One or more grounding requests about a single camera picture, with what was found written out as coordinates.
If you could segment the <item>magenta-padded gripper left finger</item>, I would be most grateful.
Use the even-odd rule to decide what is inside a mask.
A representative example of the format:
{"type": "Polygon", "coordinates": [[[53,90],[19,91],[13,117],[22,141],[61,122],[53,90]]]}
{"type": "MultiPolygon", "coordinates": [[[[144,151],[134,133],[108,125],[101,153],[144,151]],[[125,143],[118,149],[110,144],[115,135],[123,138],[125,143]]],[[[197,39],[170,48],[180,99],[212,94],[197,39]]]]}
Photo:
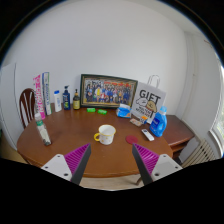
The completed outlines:
{"type": "Polygon", "coordinates": [[[83,145],[66,155],[56,154],[42,169],[79,185],[91,155],[91,145],[83,145]]]}

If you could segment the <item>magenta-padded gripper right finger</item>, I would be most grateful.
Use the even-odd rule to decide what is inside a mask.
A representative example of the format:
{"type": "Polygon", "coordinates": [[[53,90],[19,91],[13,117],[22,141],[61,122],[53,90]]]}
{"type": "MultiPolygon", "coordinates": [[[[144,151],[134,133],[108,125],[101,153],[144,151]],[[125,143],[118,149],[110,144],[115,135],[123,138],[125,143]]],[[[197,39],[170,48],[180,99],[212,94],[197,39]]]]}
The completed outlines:
{"type": "Polygon", "coordinates": [[[182,169],[182,167],[167,154],[158,155],[138,144],[132,145],[132,154],[144,185],[150,184],[182,169]]]}

